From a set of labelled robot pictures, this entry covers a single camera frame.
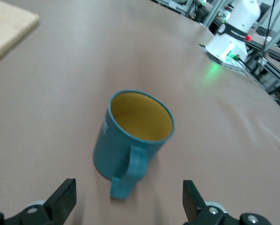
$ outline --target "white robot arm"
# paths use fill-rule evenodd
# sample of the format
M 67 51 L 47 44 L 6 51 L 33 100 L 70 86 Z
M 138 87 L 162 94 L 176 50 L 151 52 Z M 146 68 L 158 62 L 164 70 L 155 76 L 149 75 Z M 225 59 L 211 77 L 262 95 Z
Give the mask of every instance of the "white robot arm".
M 235 0 L 233 5 L 229 20 L 221 25 L 218 33 L 206 45 L 209 53 L 225 63 L 229 53 L 246 60 L 245 38 L 261 14 L 256 0 Z

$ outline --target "black label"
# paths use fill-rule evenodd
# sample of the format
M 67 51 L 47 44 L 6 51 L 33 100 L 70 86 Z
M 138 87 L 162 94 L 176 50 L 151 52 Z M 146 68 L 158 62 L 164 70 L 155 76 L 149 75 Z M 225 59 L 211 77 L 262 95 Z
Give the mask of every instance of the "black label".
M 240 40 L 245 41 L 247 33 L 244 33 L 243 31 L 238 30 L 237 28 L 233 27 L 232 25 L 228 24 L 227 22 L 222 24 L 220 28 L 218 29 L 218 35 L 222 34 L 228 34 L 231 37 Z

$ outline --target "mug handle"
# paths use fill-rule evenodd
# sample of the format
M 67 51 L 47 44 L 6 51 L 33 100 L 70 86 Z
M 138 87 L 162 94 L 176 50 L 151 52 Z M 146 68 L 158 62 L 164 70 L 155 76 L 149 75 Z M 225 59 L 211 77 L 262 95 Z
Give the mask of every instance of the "mug handle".
M 144 177 L 147 165 L 147 151 L 131 145 L 129 165 L 125 174 L 120 178 L 112 177 L 111 197 L 127 199 L 136 183 Z

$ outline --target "cutting board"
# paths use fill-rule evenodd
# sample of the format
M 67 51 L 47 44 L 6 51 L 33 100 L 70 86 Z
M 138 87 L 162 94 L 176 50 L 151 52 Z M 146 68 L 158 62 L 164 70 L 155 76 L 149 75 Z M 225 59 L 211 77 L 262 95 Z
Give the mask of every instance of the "cutting board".
M 0 1 L 0 57 L 39 22 L 39 16 Z

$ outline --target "mug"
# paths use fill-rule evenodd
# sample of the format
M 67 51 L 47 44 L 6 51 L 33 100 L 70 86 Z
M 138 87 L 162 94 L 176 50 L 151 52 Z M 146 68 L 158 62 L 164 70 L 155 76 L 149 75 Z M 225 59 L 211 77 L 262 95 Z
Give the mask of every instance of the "mug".
M 99 173 L 111 180 L 111 197 L 128 198 L 174 129 L 172 114 L 155 97 L 137 90 L 111 97 L 93 154 Z

